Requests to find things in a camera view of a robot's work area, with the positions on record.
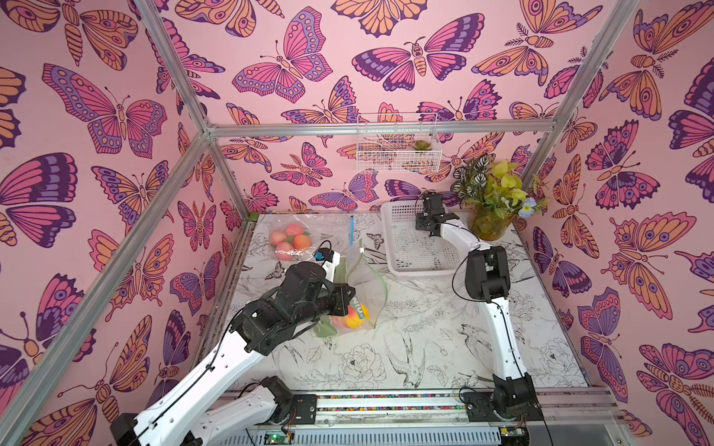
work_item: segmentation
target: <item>white plastic basket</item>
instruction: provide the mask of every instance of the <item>white plastic basket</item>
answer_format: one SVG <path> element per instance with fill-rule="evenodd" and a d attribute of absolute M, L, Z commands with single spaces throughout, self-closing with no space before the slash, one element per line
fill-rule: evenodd
<path fill-rule="evenodd" d="M 416 201 L 416 210 L 423 205 Z M 392 201 L 380 209 L 389 270 L 398 277 L 432 278 L 453 275 L 462 261 L 442 237 L 416 230 L 415 201 Z"/>

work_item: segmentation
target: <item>metal rail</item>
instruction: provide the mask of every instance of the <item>metal rail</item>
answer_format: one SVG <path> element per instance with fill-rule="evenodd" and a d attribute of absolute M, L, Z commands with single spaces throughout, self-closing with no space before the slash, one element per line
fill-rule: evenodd
<path fill-rule="evenodd" d="M 612 50 L 615 42 L 618 40 L 620 33 L 630 21 L 630 16 L 635 12 L 635 8 L 639 4 L 639 0 L 618 0 L 618 2 L 610 11 L 610 15 L 605 20 L 603 28 L 593 42 L 590 52 L 585 58 L 585 61 L 578 73 L 573 79 L 568 92 L 560 102 L 558 111 L 556 111 L 555 128 L 550 131 L 544 138 L 540 140 L 538 148 L 533 152 L 531 161 L 526 166 L 526 170 L 521 175 L 523 178 L 523 189 L 528 189 L 533 183 L 533 176 L 540 170 L 540 167 L 545 162 L 545 159 L 553 150 L 553 147 L 558 143 L 560 134 L 568 125 L 568 120 L 575 113 L 575 108 L 580 103 L 580 100 L 585 95 L 588 87 L 593 82 L 595 75 L 603 65 L 605 58 Z"/>

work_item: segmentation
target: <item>peach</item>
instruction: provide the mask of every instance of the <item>peach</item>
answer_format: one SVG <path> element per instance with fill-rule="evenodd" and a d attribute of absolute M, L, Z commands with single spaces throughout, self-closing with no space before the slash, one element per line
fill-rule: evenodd
<path fill-rule="evenodd" d="M 270 233 L 270 237 L 268 237 L 268 242 L 272 246 L 277 246 L 278 244 L 284 242 L 287 237 L 287 234 L 285 234 L 283 231 L 274 230 Z"/>
<path fill-rule="evenodd" d="M 293 246 L 295 246 L 296 250 L 302 251 L 303 249 L 310 248 L 312 246 L 312 242 L 307 235 L 298 234 L 293 237 Z"/>
<path fill-rule="evenodd" d="M 300 223 L 290 223 L 285 227 L 285 234 L 290 237 L 291 235 L 300 235 L 305 232 L 305 228 Z"/>
<path fill-rule="evenodd" d="M 288 242 L 280 242 L 275 247 L 275 255 L 278 256 L 278 260 L 292 260 L 293 259 L 293 246 Z"/>

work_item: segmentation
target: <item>butterfly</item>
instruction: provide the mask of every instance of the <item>butterfly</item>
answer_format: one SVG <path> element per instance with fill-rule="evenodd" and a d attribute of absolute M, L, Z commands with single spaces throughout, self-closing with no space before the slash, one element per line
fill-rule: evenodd
<path fill-rule="evenodd" d="M 662 353 L 653 345 L 641 345 L 640 353 L 652 363 L 645 364 L 651 374 L 638 370 L 637 378 L 645 389 L 657 393 L 657 406 L 682 427 L 693 445 L 709 445 L 706 431 L 684 396 L 688 395 L 697 412 L 710 420 L 711 413 L 697 396 L 710 397 L 711 386 L 685 384 L 682 380 L 703 380 L 714 375 L 714 352 L 705 348 L 690 352 L 674 344 L 662 344 Z"/>
<path fill-rule="evenodd" d="M 64 35 L 74 63 L 79 66 L 82 58 L 81 24 L 86 39 L 97 56 L 110 68 L 123 70 L 126 67 L 126 54 L 121 49 L 129 46 L 136 38 L 139 25 L 128 15 L 108 9 L 77 12 L 74 5 L 67 2 L 61 5 L 62 16 L 68 23 L 64 25 Z M 26 0 L 0 2 L 0 8 L 19 26 L 36 33 L 52 30 L 59 20 L 59 1 Z"/>
<path fill-rule="evenodd" d="M 49 281 L 37 306 L 34 338 L 30 338 L 25 312 L 20 312 L 20 317 L 25 322 L 24 338 L 15 338 L 6 333 L 5 330 L 0 330 L 0 335 L 23 343 L 23 350 L 32 359 L 34 365 L 40 361 L 44 350 L 52 344 L 57 333 L 59 333 L 84 297 L 84 291 L 77 290 L 74 287 L 74 281 L 74 279 L 69 279 L 66 275 L 60 274 L 55 274 Z M 92 329 L 72 360 L 73 362 L 77 363 L 92 353 L 92 346 L 96 342 L 94 333 L 96 333 L 96 330 Z M 20 350 L 7 345 L 0 345 L 0 370 L 1 414 L 29 375 L 30 369 Z"/>
<path fill-rule="evenodd" d="M 603 62 L 603 68 L 608 69 L 610 68 L 607 60 L 612 56 L 613 52 L 610 51 L 610 53 L 605 57 L 605 61 Z M 571 64 L 575 63 L 582 63 L 585 60 L 585 57 L 588 55 L 588 48 L 584 46 L 583 48 L 580 49 L 580 56 L 578 57 L 573 57 L 572 59 L 568 59 L 568 62 Z M 543 97 L 552 99 L 555 98 L 556 96 L 559 96 L 561 94 L 564 94 L 566 91 L 568 91 L 568 88 L 570 88 L 570 83 L 573 81 L 575 78 L 575 75 L 578 73 L 578 70 L 580 69 L 580 65 L 574 65 L 574 66 L 568 66 L 565 67 L 564 69 L 560 70 L 558 73 L 553 76 L 553 78 L 550 80 L 548 85 L 545 88 L 545 93 L 543 94 Z M 603 71 L 602 69 L 598 70 L 597 74 L 595 75 L 595 78 L 593 78 L 593 81 L 590 82 L 590 86 L 588 87 L 588 90 L 585 92 L 585 95 L 583 96 L 583 107 L 585 108 L 590 108 L 591 105 L 593 105 L 593 102 L 598 98 L 598 95 L 600 94 L 600 90 L 603 87 Z"/>
<path fill-rule="evenodd" d="M 513 151 L 513 155 L 511 155 L 511 163 L 520 164 L 517 168 L 513 169 L 513 172 L 517 173 L 519 176 L 526 169 L 526 165 L 528 165 L 528 162 L 531 160 L 531 156 L 533 155 L 531 151 L 528 150 L 529 147 L 531 147 L 530 144 L 527 146 L 518 146 Z"/>
<path fill-rule="evenodd" d="M 146 182 L 143 175 L 141 180 L 133 176 L 139 185 L 108 167 L 93 166 L 91 170 L 104 188 L 107 198 L 112 203 L 119 204 L 119 214 L 126 224 L 125 234 L 128 234 L 169 177 L 169 162 L 164 160 L 156 164 L 146 177 Z"/>
<path fill-rule="evenodd" d="M 116 401 L 116 397 L 111 394 L 111 391 L 131 392 L 142 385 L 149 375 L 151 361 L 146 356 L 146 351 L 149 348 L 150 336 L 151 316 L 147 315 L 134 328 L 134 331 L 126 341 L 108 382 L 104 381 L 106 377 L 105 371 L 104 376 L 94 386 L 76 385 L 60 392 L 57 397 L 62 397 L 62 395 L 77 387 L 96 390 L 96 395 L 93 398 L 63 407 L 35 421 L 20 444 L 30 446 L 59 444 L 61 442 L 68 442 L 67 444 L 70 445 L 86 445 L 89 443 L 96 424 L 96 412 L 99 405 L 101 405 L 104 417 L 110 423 L 119 418 L 119 404 Z M 117 345 L 119 343 L 114 344 L 107 360 L 109 360 Z"/>
<path fill-rule="evenodd" d="M 395 91 L 397 88 L 411 90 L 414 88 L 415 69 L 420 76 L 426 76 L 428 64 L 434 77 L 443 81 L 450 72 L 466 66 L 466 57 L 439 51 L 468 53 L 482 29 L 483 14 L 469 14 L 443 26 L 427 40 L 423 48 L 418 43 L 423 39 L 420 37 L 414 42 L 405 43 L 411 45 L 411 51 L 402 48 L 371 49 L 355 56 L 352 65 L 357 72 L 373 81 L 379 82 L 388 75 L 382 83 L 385 91 Z"/>
<path fill-rule="evenodd" d="M 567 313 L 564 313 L 560 308 L 558 309 L 558 317 L 560 318 L 560 321 L 563 323 L 563 327 L 565 327 L 565 331 L 570 330 L 570 327 L 573 326 L 573 321 L 575 320 L 573 318 L 573 315 L 570 314 L 570 310 L 568 310 Z"/>
<path fill-rule="evenodd" d="M 474 143 L 471 147 L 467 148 L 466 152 L 459 157 L 458 152 L 461 151 L 461 147 L 463 147 L 464 144 L 471 142 L 470 139 L 467 139 L 466 142 L 461 144 L 458 148 L 456 155 L 451 156 L 451 159 L 448 161 L 439 161 L 439 169 L 434 173 L 428 173 L 431 172 L 432 169 L 419 166 L 417 161 L 407 161 L 404 163 L 404 167 L 411 172 L 427 173 L 425 177 L 427 181 L 438 183 L 439 181 L 443 181 L 448 178 L 449 173 L 451 173 L 451 166 L 453 166 L 454 170 L 456 170 L 462 168 L 463 163 L 469 163 L 471 160 L 482 156 L 484 153 L 494 152 L 498 143 L 500 143 L 501 139 L 503 139 L 503 135 L 505 135 L 505 133 L 502 131 L 491 132 L 476 141 L 476 143 Z"/>
<path fill-rule="evenodd" d="M 593 298 L 593 304 L 578 306 L 578 320 L 588 331 L 580 338 L 580 352 L 591 363 L 598 366 L 600 378 L 610 386 L 617 401 L 627 402 L 628 391 L 625 373 L 620 361 L 611 350 L 613 340 L 608 338 L 620 321 L 620 295 L 610 287 Z"/>
<path fill-rule="evenodd" d="M 228 261 L 231 259 L 235 245 L 235 243 L 229 242 L 225 235 L 221 234 L 221 247 L 223 248 L 223 259 L 225 260 L 226 266 L 228 266 Z"/>
<path fill-rule="evenodd" d="M 368 233 L 368 234 L 367 234 L 367 237 L 369 237 L 369 238 L 372 239 L 372 241 L 374 242 L 374 248 L 375 248 L 376 250 L 379 250 L 379 248 L 381 248 L 382 245 L 384 244 L 384 237 L 382 237 L 381 234 L 370 234 L 370 233 Z"/>
<path fill-rule="evenodd" d="M 625 420 L 628 428 L 630 429 L 630 432 L 632 432 L 632 435 L 635 437 L 647 437 L 648 435 L 652 435 L 652 429 L 642 422 L 642 420 L 633 415 L 632 412 L 620 409 L 620 415 L 622 415 L 623 420 Z"/>
<path fill-rule="evenodd" d="M 178 201 L 178 214 L 183 218 L 183 233 L 189 237 L 189 244 L 192 250 L 197 250 L 203 245 L 208 249 L 208 244 L 211 242 L 209 236 L 213 233 L 213 220 L 216 218 L 216 205 L 209 208 L 206 212 L 206 204 L 201 206 L 201 212 L 198 211 L 196 202 L 193 202 L 193 213 L 183 201 Z"/>
<path fill-rule="evenodd" d="M 243 190 L 246 194 L 246 205 L 250 212 L 265 212 L 271 206 L 277 206 L 280 203 L 278 196 L 270 193 L 268 184 L 265 181 L 259 181 L 251 187 L 251 194 Z"/>
<path fill-rule="evenodd" d="M 220 99 L 221 97 L 218 93 L 196 80 L 201 78 L 196 71 L 202 71 L 204 73 L 223 73 L 226 69 L 197 54 L 190 54 L 191 50 L 188 49 L 186 42 L 183 41 L 183 37 L 181 37 L 179 32 L 176 30 L 176 25 L 171 20 L 162 20 L 164 21 L 164 28 L 169 34 L 171 43 L 174 44 L 174 49 L 181 60 L 181 64 L 186 70 L 186 76 L 188 77 L 188 82 L 193 87 L 193 91 L 198 96 Z M 171 78 L 171 73 L 169 73 L 169 70 L 166 68 L 166 62 L 164 62 L 164 58 L 156 48 L 154 40 L 151 38 L 151 34 L 149 34 L 148 29 L 146 30 L 146 36 L 149 38 L 151 48 L 154 50 L 154 56 L 156 56 L 156 61 L 159 63 L 159 70 L 156 73 L 156 92 L 163 93 L 169 84 L 171 84 L 171 89 L 173 90 L 175 88 L 174 80 Z M 176 92 L 176 110 L 179 115 L 183 110 L 183 99 L 179 95 L 178 91 Z"/>
<path fill-rule="evenodd" d="M 169 291 L 178 297 L 179 302 L 188 301 L 191 315 L 201 309 L 203 298 L 206 301 L 216 297 L 216 278 L 221 269 L 221 253 L 215 252 L 208 260 L 203 272 L 198 275 L 182 273 L 171 280 Z"/>
<path fill-rule="evenodd" d="M 26 91 L 25 76 L 0 66 L 0 107 L 17 103 Z M 0 109 L 0 148 L 14 147 L 15 138 L 20 136 L 20 121 L 9 108 Z"/>
<path fill-rule="evenodd" d="M 419 121 L 476 121 L 480 119 L 496 119 L 496 106 L 501 97 L 494 90 L 494 85 L 487 81 L 482 80 L 478 83 L 471 94 L 466 98 L 466 102 L 463 103 L 463 111 L 461 111 L 461 100 L 460 97 L 458 107 L 454 107 L 451 101 L 446 101 L 448 105 L 453 109 L 449 110 L 444 106 L 440 106 L 434 102 L 420 102 L 416 113 L 419 113 Z M 440 133 L 439 141 L 445 143 L 450 141 L 453 137 L 453 133 Z"/>
<path fill-rule="evenodd" d="M 282 279 L 283 276 L 285 275 L 285 268 L 283 268 L 283 264 L 278 262 L 275 264 L 275 269 L 273 269 L 267 276 L 266 280 L 270 279 Z"/>
<path fill-rule="evenodd" d="M 540 274 L 548 271 L 553 276 L 553 289 L 560 291 L 564 298 L 573 294 L 584 293 L 589 290 L 593 283 L 583 270 L 578 266 L 560 260 L 563 257 L 558 250 L 553 248 L 542 229 L 538 226 L 533 228 L 533 259 L 538 264 Z"/>
<path fill-rule="evenodd" d="M 635 15 L 633 37 L 635 43 L 646 52 L 656 56 L 640 54 L 634 56 L 630 63 L 642 71 L 632 71 L 623 74 L 605 87 L 599 100 L 602 101 L 610 93 L 615 93 L 621 102 L 630 100 L 630 109 L 636 114 L 657 121 L 662 116 L 660 92 L 648 68 L 658 78 L 664 77 L 664 70 L 657 62 L 664 62 L 677 54 L 678 50 L 667 51 L 674 45 L 694 34 L 699 28 L 714 18 L 714 3 L 698 2 L 683 7 L 672 20 L 667 14 L 643 23 L 642 9 Z"/>
<path fill-rule="evenodd" d="M 276 62 L 261 62 L 242 69 L 233 79 L 241 93 L 252 91 L 260 96 L 275 93 L 291 103 L 305 94 L 303 77 L 317 82 L 332 73 L 332 68 L 319 51 L 325 43 L 320 31 L 322 14 L 307 6 L 291 20 L 285 31 L 283 54 Z M 278 41 L 275 41 L 276 53 Z"/>
<path fill-rule="evenodd" d="M 355 175 L 347 188 L 343 186 L 342 191 L 333 189 L 333 192 L 319 193 L 308 201 L 313 206 L 354 211 L 357 209 L 357 200 L 371 203 L 379 199 L 377 192 L 373 190 L 377 184 L 377 172 L 374 169 L 367 169 Z"/>
<path fill-rule="evenodd" d="M 578 121 L 585 119 L 584 116 L 578 118 L 578 111 L 568 119 L 568 123 L 565 125 L 565 130 L 563 130 L 563 136 L 560 137 L 560 142 L 562 143 L 566 139 L 568 142 L 565 143 L 565 152 L 570 153 L 575 150 L 578 146 L 578 142 L 584 141 L 590 138 L 592 135 L 598 131 L 598 124 L 594 122 L 581 122 Z"/>
<path fill-rule="evenodd" d="M 686 105 L 703 111 L 706 116 L 712 118 L 714 118 L 714 106 L 710 98 L 714 93 L 713 68 L 714 59 L 702 67 L 684 98 Z M 700 158 L 714 153 L 714 121 L 706 116 L 688 110 L 674 112 L 669 121 L 669 126 L 673 130 L 670 148 L 678 150 L 701 143 L 694 150 L 693 157 Z M 710 203 L 714 203 L 712 172 L 714 172 L 714 157 L 704 160 L 685 177 L 687 183 L 695 184 L 703 190 L 702 197 Z"/>
<path fill-rule="evenodd" d="M 207 0 L 180 0 L 176 4 L 176 13 L 184 19 L 219 25 L 231 18 L 238 6 L 238 13 L 226 24 L 226 32 L 236 37 L 248 37 L 256 28 L 256 12 L 251 0 L 226 0 L 213 2 Z M 280 5 L 276 0 L 256 0 L 268 12 L 284 19 Z"/>
<path fill-rule="evenodd" d="M 391 201 L 414 201 L 416 202 L 424 194 L 421 189 L 402 180 L 387 180 L 384 182 L 384 188 L 390 197 L 394 197 Z M 450 208 L 458 206 L 461 200 L 456 196 L 456 192 L 443 191 L 440 193 L 443 198 L 443 204 Z"/>
<path fill-rule="evenodd" d="M 549 48 L 553 41 L 545 36 L 535 34 L 558 34 L 572 31 L 592 20 L 603 9 L 596 6 L 583 15 L 573 13 L 573 7 L 567 2 L 555 5 L 555 0 L 521 0 L 521 11 L 528 28 L 534 35 L 528 35 L 528 29 L 521 23 L 516 24 L 520 37 L 506 42 L 506 46 L 527 45 L 507 49 L 477 63 L 471 71 L 503 76 L 515 70 L 516 76 L 533 73 L 538 75 L 538 85 L 545 84 L 548 78 L 548 62 L 535 49 Z"/>
<path fill-rule="evenodd" d="M 317 154 L 315 146 L 305 142 L 302 148 L 302 158 L 290 154 L 295 164 L 283 164 L 286 169 L 295 169 L 292 171 L 283 171 L 274 173 L 270 177 L 277 181 L 290 181 L 292 184 L 297 186 L 305 184 L 307 182 L 308 186 L 318 187 L 320 182 L 318 180 L 323 179 L 324 176 L 331 177 L 332 171 L 325 167 L 327 165 L 327 160 Z"/>
<path fill-rule="evenodd" d="M 655 312 L 658 318 L 671 320 L 672 307 L 667 295 L 646 264 L 651 266 L 649 260 L 652 257 L 663 257 L 650 253 L 679 240 L 696 221 L 695 217 L 684 212 L 677 215 L 671 212 L 663 216 L 658 214 L 645 218 L 642 223 L 637 223 L 634 219 L 623 221 L 620 225 L 611 218 L 610 222 L 615 225 L 615 243 L 620 252 L 613 254 L 609 268 L 600 272 L 605 274 L 610 271 L 620 285 L 628 284 L 630 292 L 637 296 L 637 300 L 644 304 L 645 308 Z"/>
<path fill-rule="evenodd" d="M 125 110 L 124 102 L 114 99 L 115 108 L 92 82 L 57 65 L 44 64 L 42 80 L 60 95 L 67 113 L 89 122 L 87 129 L 97 153 L 119 153 L 122 140 L 128 138 L 134 155 L 151 158 L 151 137 L 161 134 L 161 124 L 167 119 L 164 106 L 140 99 Z"/>
<path fill-rule="evenodd" d="M 189 342 L 191 342 L 191 332 L 186 331 L 186 324 L 181 314 L 177 310 L 172 310 L 164 332 L 164 367 L 161 367 L 161 363 L 159 363 L 159 374 L 154 379 L 154 384 L 159 378 L 161 381 L 151 393 L 149 402 L 146 403 L 147 409 L 179 383 L 178 380 L 172 380 L 172 378 L 180 372 L 177 364 L 188 359 Z"/>
<path fill-rule="evenodd" d="M 359 17 L 360 28 L 375 37 L 390 36 L 400 20 L 419 18 L 427 0 L 337 0 L 331 8 L 350 19 Z"/>
<path fill-rule="evenodd" d="M 540 104 L 536 104 L 540 111 L 536 111 L 533 107 L 529 106 L 525 102 L 514 102 L 508 109 L 511 113 L 513 119 L 553 119 L 556 111 L 558 111 L 558 102 L 552 103 L 545 110 Z M 514 135 L 521 135 L 525 133 L 524 131 L 514 131 Z"/>
<path fill-rule="evenodd" d="M 94 267 L 97 271 L 104 269 L 119 247 L 119 244 L 112 237 L 97 229 L 91 232 L 89 245 L 91 246 L 89 255 L 94 260 Z M 121 279 L 119 288 L 109 301 L 111 311 L 109 311 L 104 320 L 109 322 L 114 311 L 131 303 L 137 294 L 144 300 L 156 300 L 161 305 L 159 293 L 164 289 L 164 273 L 169 268 L 171 254 L 173 253 L 174 237 L 171 234 L 156 242 L 156 245 L 149 251 L 148 255 L 146 254 L 146 246 L 144 246 L 144 254 L 129 267 L 129 271 Z"/>
<path fill-rule="evenodd" d="M 233 122 L 239 126 L 258 125 L 261 123 L 250 111 L 243 110 L 230 102 L 226 104 L 226 108 L 231 114 Z M 247 163 L 262 164 L 266 172 L 270 172 L 272 170 L 270 160 L 256 149 L 266 150 L 268 146 L 265 143 L 282 143 L 290 138 L 292 136 L 242 136 L 240 138 L 232 138 L 231 142 L 235 144 L 221 146 L 221 149 L 223 150 L 223 156 L 229 160 L 242 159 Z"/>
<path fill-rule="evenodd" d="M 308 209 L 308 205 L 306 205 L 303 201 L 301 201 L 293 196 L 289 196 L 288 199 L 290 200 L 290 210 L 291 211 L 297 212 L 297 213 L 313 212 L 312 209 Z"/>
<path fill-rule="evenodd" d="M 57 233 L 70 228 L 76 216 L 63 206 L 37 204 L 47 201 L 69 203 L 74 199 L 77 166 L 67 153 L 47 153 L 22 163 L 0 183 L 0 241 L 17 244 L 13 223 L 42 248 L 51 248 Z"/>
<path fill-rule="evenodd" d="M 595 194 L 595 203 L 603 209 L 616 208 L 620 203 L 634 209 L 643 198 L 652 198 L 660 187 L 659 182 L 649 175 L 622 170 L 639 165 L 624 165 L 629 158 L 625 158 L 625 154 L 635 140 L 638 124 L 639 121 L 625 121 L 621 127 L 608 129 L 605 140 L 593 148 L 585 160 L 589 171 L 606 170 L 598 176 L 598 181 L 607 181 Z"/>
<path fill-rule="evenodd" d="M 221 201 L 221 211 L 226 216 L 226 227 L 228 230 L 240 228 L 243 225 L 243 217 L 238 212 L 235 206 L 232 206 L 228 201 Z"/>
<path fill-rule="evenodd" d="M 580 212 L 575 197 L 578 195 L 578 184 L 580 183 L 580 155 L 576 154 L 568 165 L 568 170 L 563 175 L 563 180 L 558 179 L 553 186 L 553 197 L 565 208 L 560 208 L 551 215 L 552 218 L 564 218 L 563 227 L 560 228 L 560 241 L 568 248 L 573 244 L 586 255 L 592 258 L 600 257 L 600 249 L 595 242 L 593 234 L 575 214 Z M 585 185 L 583 184 L 583 196 L 585 196 Z"/>

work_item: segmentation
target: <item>bird drawing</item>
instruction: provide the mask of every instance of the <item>bird drawing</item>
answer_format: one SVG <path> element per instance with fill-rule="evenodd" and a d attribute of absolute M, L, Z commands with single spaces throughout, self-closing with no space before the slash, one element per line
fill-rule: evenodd
<path fill-rule="evenodd" d="M 409 344 L 407 345 L 406 339 L 402 336 L 402 342 L 404 342 L 404 349 L 406 350 L 406 362 L 399 360 L 394 353 L 389 350 L 387 338 L 384 338 L 384 347 L 387 349 L 387 356 L 394 371 L 400 375 L 404 375 L 404 387 L 413 387 L 416 389 L 421 384 L 421 378 L 424 376 L 426 350 L 423 351 L 421 357 L 421 366 L 417 367 L 414 361 L 414 349 L 411 344 L 411 338 L 409 338 Z"/>
<path fill-rule="evenodd" d="M 469 324 L 461 324 L 461 328 L 457 330 L 462 335 L 466 335 L 464 343 L 476 360 L 483 366 L 484 369 L 491 371 L 491 368 L 486 365 L 486 362 L 491 363 L 493 355 L 491 353 L 491 344 L 485 340 L 488 332 L 483 328 Z"/>

